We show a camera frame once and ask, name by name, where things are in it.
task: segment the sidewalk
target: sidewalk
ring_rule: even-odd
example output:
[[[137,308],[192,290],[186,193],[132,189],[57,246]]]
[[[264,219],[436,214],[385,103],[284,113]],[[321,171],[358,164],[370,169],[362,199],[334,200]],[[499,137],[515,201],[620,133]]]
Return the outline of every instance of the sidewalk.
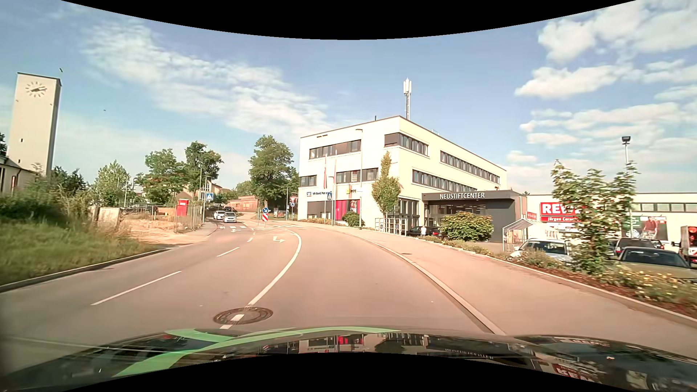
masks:
[[[414,238],[352,227],[289,224],[351,234],[404,255],[507,335],[605,338],[697,357],[697,346],[686,344],[697,341],[697,329],[650,314],[642,306],[630,308],[591,289],[570,287],[534,271]]]

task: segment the clock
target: clock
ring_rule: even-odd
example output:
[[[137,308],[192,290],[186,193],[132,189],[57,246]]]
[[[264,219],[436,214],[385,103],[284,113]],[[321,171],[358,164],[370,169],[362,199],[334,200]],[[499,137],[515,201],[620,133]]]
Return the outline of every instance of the clock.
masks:
[[[32,82],[27,84],[27,86],[24,88],[26,93],[34,98],[39,98],[43,97],[46,94],[46,86],[41,84],[41,82]]]

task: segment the white car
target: white car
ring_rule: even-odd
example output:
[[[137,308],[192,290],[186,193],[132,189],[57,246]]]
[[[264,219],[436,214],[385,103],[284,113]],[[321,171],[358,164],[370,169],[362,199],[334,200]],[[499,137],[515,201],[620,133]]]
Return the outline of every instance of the white car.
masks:
[[[237,223],[237,214],[234,212],[226,212],[223,219],[225,223]]]

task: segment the bush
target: bush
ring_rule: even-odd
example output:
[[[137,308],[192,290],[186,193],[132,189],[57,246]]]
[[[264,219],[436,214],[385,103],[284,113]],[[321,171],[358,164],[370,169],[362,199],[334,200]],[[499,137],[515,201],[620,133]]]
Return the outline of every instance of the bush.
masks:
[[[445,216],[441,223],[441,233],[449,240],[484,241],[492,232],[491,216],[476,213],[458,212]]]
[[[342,216],[342,220],[344,222],[346,222],[346,224],[351,226],[351,227],[357,227],[359,219],[360,219],[360,216],[353,211],[349,211],[349,212],[345,213],[344,216]],[[361,222],[361,226],[365,226],[364,220],[361,220],[360,222]]]

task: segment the car hood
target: car hood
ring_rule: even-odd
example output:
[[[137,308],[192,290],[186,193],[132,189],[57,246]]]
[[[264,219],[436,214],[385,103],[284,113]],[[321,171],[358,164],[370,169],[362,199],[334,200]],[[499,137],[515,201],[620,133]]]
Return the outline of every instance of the car hood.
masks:
[[[76,354],[10,373],[7,381],[15,390],[40,386],[65,386],[68,390],[76,384],[251,356],[373,352],[484,361],[632,391],[697,391],[696,359],[583,336],[508,337],[382,326],[257,332],[177,329],[75,351]]]

